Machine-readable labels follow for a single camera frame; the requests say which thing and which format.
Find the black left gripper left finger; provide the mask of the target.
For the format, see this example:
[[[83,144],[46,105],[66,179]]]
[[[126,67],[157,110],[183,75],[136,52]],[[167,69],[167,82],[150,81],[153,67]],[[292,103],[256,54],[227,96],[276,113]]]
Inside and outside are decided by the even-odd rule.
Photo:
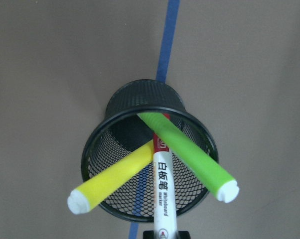
[[[154,226],[151,230],[143,231],[142,239],[155,239],[155,229]]]

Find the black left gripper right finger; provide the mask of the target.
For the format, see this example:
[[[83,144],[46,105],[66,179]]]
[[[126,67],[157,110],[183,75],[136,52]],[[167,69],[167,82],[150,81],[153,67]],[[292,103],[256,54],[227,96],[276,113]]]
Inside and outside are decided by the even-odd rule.
[[[177,238],[178,239],[190,239],[190,233],[188,230],[184,229],[183,227],[178,226]]]

